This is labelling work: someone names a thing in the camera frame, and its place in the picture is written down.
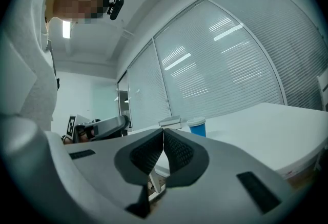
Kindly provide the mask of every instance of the white table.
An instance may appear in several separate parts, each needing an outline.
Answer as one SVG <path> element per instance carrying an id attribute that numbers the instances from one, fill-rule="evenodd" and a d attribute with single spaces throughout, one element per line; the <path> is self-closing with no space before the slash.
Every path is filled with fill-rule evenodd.
<path id="1" fill-rule="evenodd" d="M 190 132 L 187 125 L 181 130 Z M 206 132 L 208 138 L 237 146 L 288 178 L 312 164 L 327 144 L 328 112 L 262 103 L 207 119 Z M 164 152 L 155 170 L 162 176 L 170 174 Z"/>

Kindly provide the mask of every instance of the white sleeve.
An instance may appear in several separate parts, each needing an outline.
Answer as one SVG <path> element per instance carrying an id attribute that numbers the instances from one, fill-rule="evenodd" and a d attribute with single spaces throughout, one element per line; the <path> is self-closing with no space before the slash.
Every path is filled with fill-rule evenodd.
<path id="1" fill-rule="evenodd" d="M 14 49 L 5 32 L 0 41 L 0 112 L 19 114 L 36 75 Z"/>

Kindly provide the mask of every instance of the white ceiling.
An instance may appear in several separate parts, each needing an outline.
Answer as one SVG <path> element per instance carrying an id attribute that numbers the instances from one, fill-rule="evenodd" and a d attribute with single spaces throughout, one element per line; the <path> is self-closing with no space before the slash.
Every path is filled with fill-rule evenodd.
<path id="1" fill-rule="evenodd" d="M 61 20 L 53 19 L 50 23 L 49 39 L 52 40 L 57 68 L 64 66 L 64 69 L 81 73 L 83 67 L 76 68 L 78 71 L 75 71 L 73 66 L 85 63 L 94 65 L 95 69 L 98 64 L 112 67 L 127 40 L 133 38 L 131 33 L 159 1 L 125 0 L 116 20 L 112 21 L 108 15 L 104 15 L 103 19 L 97 19 L 95 23 L 74 25 L 70 39 L 63 38 Z M 99 73 L 99 76 L 104 76 L 104 71 Z"/>

